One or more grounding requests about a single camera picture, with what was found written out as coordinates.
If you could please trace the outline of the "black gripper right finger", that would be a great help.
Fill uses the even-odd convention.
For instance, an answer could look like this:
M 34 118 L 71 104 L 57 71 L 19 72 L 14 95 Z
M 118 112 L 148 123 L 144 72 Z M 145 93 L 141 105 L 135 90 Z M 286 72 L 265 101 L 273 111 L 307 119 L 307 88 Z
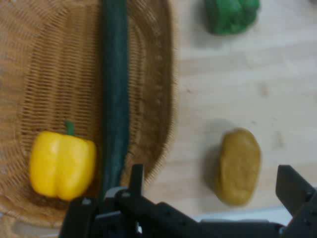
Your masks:
M 282 238 L 317 236 L 317 190 L 290 165 L 278 166 L 275 193 L 292 216 Z

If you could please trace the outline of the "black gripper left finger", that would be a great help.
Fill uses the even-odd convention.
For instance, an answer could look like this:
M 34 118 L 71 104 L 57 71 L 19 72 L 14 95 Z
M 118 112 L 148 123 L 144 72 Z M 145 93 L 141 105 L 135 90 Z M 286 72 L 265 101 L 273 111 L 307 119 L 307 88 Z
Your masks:
M 114 187 L 101 202 L 73 200 L 61 238 L 194 238 L 200 225 L 168 204 L 143 196 L 144 166 L 132 167 L 128 187 Z

